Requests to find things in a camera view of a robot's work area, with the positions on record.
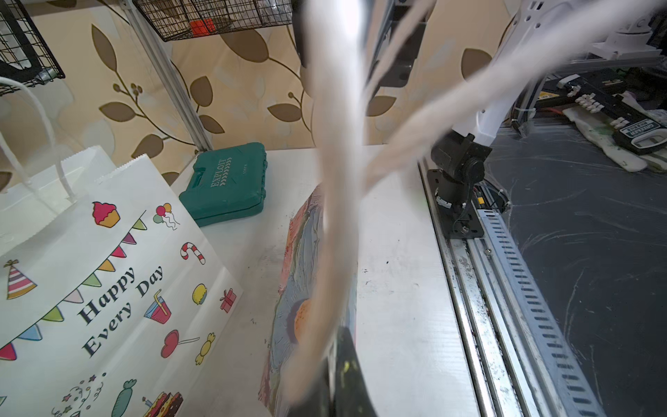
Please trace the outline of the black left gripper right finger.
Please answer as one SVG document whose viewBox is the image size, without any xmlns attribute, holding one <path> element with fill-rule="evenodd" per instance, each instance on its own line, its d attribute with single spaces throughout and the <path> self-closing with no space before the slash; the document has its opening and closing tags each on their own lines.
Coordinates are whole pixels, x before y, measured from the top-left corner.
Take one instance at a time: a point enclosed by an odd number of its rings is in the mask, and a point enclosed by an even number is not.
<svg viewBox="0 0 667 417">
<path fill-rule="evenodd" d="M 348 328 L 340 327 L 336 337 L 333 416 L 376 417 L 362 374 L 354 340 Z"/>
</svg>

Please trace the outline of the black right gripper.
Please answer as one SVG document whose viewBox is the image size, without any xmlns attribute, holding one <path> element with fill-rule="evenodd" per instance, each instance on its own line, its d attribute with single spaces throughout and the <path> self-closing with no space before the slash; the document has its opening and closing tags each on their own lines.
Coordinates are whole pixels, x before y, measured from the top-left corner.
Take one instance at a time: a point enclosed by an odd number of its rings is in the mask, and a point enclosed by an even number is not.
<svg viewBox="0 0 667 417">
<path fill-rule="evenodd" d="M 407 85 L 420 53 L 431 1 L 363 1 L 366 40 L 372 40 L 369 83 L 375 88 Z"/>
</svg>

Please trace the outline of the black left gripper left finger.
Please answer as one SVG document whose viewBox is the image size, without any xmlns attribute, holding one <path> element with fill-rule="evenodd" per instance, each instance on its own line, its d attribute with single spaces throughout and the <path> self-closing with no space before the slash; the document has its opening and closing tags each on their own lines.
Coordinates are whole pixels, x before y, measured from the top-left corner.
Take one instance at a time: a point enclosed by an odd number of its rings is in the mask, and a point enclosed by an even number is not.
<svg viewBox="0 0 667 417">
<path fill-rule="evenodd" d="M 328 360 L 325 360 L 306 398 L 297 405 L 291 406 L 287 417 L 330 417 L 331 415 L 329 364 Z"/>
</svg>

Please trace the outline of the floral painted paper bag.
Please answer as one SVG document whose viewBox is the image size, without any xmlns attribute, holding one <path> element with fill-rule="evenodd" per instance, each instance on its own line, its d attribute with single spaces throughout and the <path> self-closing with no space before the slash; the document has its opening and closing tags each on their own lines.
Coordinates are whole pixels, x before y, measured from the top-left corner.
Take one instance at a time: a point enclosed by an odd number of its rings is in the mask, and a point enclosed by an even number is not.
<svg viewBox="0 0 667 417">
<path fill-rule="evenodd" d="M 358 267 L 359 238 L 352 244 L 332 244 L 326 236 L 325 189 L 324 238 L 318 258 L 305 331 L 281 373 L 281 393 L 289 406 L 302 402 L 320 374 L 321 365 L 335 341 L 347 307 Z"/>
</svg>

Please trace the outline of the white Happy Every Day bag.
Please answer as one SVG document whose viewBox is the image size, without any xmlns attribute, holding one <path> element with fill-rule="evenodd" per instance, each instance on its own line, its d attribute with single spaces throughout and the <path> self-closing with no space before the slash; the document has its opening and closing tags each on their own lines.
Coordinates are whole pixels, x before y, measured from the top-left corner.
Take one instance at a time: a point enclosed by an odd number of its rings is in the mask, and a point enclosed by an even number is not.
<svg viewBox="0 0 667 417">
<path fill-rule="evenodd" d="M 242 295 L 147 156 L 26 210 L 1 256 L 4 416 L 183 416 Z"/>
</svg>

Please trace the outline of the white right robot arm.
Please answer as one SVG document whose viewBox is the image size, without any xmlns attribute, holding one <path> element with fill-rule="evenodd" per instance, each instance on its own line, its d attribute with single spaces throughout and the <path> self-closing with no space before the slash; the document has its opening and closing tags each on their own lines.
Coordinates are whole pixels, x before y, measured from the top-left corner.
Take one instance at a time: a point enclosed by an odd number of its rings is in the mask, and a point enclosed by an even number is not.
<svg viewBox="0 0 667 417">
<path fill-rule="evenodd" d="M 362 166 L 359 154 L 374 89 L 431 6 L 428 1 L 415 3 L 380 62 L 368 69 L 363 56 L 368 34 L 363 3 L 293 4 L 293 21 L 304 34 L 312 96 L 326 114 L 319 128 L 320 153 L 326 236 L 332 244 L 357 242 L 361 200 L 384 177 L 422 157 L 465 119 L 503 111 L 531 80 L 555 69 L 598 36 L 656 10 L 658 2 L 595 1 L 547 24 L 534 38 L 517 41 L 470 80 L 416 111 L 384 151 Z"/>
</svg>

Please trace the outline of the green plastic tool case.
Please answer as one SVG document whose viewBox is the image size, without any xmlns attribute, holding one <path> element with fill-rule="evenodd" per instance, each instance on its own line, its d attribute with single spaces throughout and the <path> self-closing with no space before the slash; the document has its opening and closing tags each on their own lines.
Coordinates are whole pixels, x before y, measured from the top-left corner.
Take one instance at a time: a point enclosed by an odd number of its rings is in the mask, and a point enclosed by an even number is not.
<svg viewBox="0 0 667 417">
<path fill-rule="evenodd" d="M 203 152 L 179 196 L 198 226 L 251 217 L 266 198 L 267 152 L 260 142 Z"/>
</svg>

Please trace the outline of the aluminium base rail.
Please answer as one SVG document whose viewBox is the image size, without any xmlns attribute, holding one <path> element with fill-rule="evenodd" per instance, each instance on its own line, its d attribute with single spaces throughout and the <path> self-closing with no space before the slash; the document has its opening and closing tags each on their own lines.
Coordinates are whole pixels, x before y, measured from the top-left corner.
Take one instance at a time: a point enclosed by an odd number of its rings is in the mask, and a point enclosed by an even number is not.
<svg viewBox="0 0 667 417">
<path fill-rule="evenodd" d="M 447 239 L 431 164 L 419 170 L 480 414 L 604 415 L 500 212 L 477 210 L 483 236 Z"/>
</svg>

